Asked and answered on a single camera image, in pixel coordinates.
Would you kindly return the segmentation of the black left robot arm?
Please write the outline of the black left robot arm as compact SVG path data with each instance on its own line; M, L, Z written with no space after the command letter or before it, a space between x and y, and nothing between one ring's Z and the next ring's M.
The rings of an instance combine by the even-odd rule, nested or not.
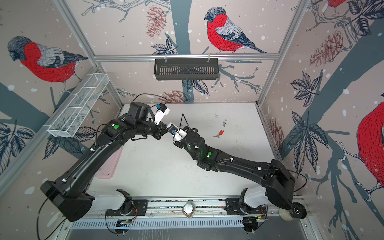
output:
M62 176L55 181L46 181L41 191L70 222L75 222L89 212L117 211L126 216L134 209L132 196L122 189L110 193L87 191L90 181L104 163L129 140L136 136L145 140L153 136L156 140L167 132L162 119L170 112L163 103L157 110L144 103L133 102L129 111L109 121L95 140L94 145Z

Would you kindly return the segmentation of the red capped key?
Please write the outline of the red capped key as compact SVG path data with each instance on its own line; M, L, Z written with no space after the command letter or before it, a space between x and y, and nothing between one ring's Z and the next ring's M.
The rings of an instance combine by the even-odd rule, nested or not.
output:
M220 130L220 132L217 135L215 135L214 137L220 138L223 135L223 133L224 133L224 130Z

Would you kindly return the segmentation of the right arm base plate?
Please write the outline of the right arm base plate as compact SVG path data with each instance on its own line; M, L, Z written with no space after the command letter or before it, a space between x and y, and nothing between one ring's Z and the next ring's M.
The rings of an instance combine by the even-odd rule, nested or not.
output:
M260 205L256 208L251 208L244 203L240 203L239 199L225 199L224 210L228 215L265 215L267 211L266 205Z

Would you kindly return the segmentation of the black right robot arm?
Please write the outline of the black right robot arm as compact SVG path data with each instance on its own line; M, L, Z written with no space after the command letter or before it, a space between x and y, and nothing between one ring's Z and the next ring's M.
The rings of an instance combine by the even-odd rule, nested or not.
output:
M292 208L296 180L280 161L255 162L229 155L208 146L194 130L185 132L173 126L169 132L173 135L174 145L185 149L198 167L253 181L265 189L269 203L285 210Z

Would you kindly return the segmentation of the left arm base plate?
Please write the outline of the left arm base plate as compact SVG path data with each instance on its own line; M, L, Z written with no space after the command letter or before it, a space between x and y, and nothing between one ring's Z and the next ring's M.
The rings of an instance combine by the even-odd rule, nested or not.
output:
M107 217L145 216L148 200L125 200L116 210L106 210Z

